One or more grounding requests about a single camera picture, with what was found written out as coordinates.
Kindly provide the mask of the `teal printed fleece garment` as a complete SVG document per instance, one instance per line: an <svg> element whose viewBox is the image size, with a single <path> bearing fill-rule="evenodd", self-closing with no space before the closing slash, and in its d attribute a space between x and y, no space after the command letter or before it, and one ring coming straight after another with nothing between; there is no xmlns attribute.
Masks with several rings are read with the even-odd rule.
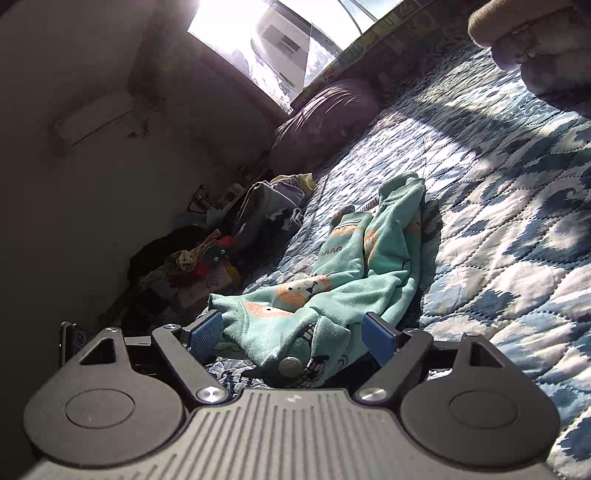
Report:
<svg viewBox="0 0 591 480"><path fill-rule="evenodd" d="M368 351L363 315L397 325L418 289L421 204L425 182L415 173L386 180L373 210L332 220L308 277L250 293L212 294L223 339L256 365L266 385L321 386Z"/></svg>

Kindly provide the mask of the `blue white patterned quilt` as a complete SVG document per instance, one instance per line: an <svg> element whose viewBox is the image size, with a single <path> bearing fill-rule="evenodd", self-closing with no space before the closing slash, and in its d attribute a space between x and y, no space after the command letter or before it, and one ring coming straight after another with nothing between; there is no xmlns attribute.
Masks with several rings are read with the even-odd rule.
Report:
<svg viewBox="0 0 591 480"><path fill-rule="evenodd" d="M301 229L248 291L311 272L332 216L389 176L426 182L420 289L406 324L486 336L555 403L548 462L590 475L590 122L535 97L465 44L318 171Z"/></svg>

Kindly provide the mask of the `clutter pile beside bed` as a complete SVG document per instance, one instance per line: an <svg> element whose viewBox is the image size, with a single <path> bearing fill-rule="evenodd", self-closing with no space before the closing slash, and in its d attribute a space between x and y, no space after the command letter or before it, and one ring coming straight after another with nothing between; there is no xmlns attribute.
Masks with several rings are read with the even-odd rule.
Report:
<svg viewBox="0 0 591 480"><path fill-rule="evenodd" d="M123 325L141 330L167 308L158 287L185 288L204 279L221 258L222 244L245 199L246 189L233 184L218 197L208 198L204 186L195 191L170 233L144 245L129 260L127 284L113 304L99 316L101 327Z"/></svg>

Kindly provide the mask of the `purple folded duvet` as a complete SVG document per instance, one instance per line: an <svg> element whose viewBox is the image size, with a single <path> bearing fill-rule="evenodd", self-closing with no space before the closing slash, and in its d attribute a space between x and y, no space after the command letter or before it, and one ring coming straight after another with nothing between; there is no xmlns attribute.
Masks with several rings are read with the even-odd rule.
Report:
<svg viewBox="0 0 591 480"><path fill-rule="evenodd" d="M346 79L329 85L276 129L270 170L276 175L314 172L362 134L379 112L367 83Z"/></svg>

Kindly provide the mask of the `colourful alphabet foam mat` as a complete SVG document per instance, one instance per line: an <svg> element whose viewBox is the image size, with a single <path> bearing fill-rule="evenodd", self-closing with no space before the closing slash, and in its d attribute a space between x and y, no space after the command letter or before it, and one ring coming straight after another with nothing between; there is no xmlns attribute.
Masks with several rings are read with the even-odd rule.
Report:
<svg viewBox="0 0 591 480"><path fill-rule="evenodd" d="M467 23L476 1L401 2L353 41L322 70L290 106L304 107L335 82L353 79L370 86L389 105L412 83L469 41Z"/></svg>

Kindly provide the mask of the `grey folded garment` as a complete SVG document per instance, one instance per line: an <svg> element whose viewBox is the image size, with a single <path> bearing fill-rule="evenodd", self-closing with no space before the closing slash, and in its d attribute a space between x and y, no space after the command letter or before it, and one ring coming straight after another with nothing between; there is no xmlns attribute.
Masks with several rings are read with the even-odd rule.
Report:
<svg viewBox="0 0 591 480"><path fill-rule="evenodd" d="M590 117L590 51L538 56L521 65L526 88L563 111Z"/></svg>

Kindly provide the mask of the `tan folded towel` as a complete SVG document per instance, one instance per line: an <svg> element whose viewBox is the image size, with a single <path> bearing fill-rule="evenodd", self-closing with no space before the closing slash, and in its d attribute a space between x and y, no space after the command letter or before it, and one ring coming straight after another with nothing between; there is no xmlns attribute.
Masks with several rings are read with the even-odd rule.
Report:
<svg viewBox="0 0 591 480"><path fill-rule="evenodd" d="M589 1L569 0L494 0L470 15L468 34L481 47L490 47L500 38L523 25L558 11L574 8L590 14Z"/></svg>

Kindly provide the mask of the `lilac folded garment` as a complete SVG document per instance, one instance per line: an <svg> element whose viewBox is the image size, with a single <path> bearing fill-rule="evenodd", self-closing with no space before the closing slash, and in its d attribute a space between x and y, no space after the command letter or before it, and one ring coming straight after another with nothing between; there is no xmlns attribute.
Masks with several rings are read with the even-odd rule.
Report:
<svg viewBox="0 0 591 480"><path fill-rule="evenodd" d="M502 37L491 47L491 53L501 70L511 71L535 57L589 48L590 16L567 9Z"/></svg>

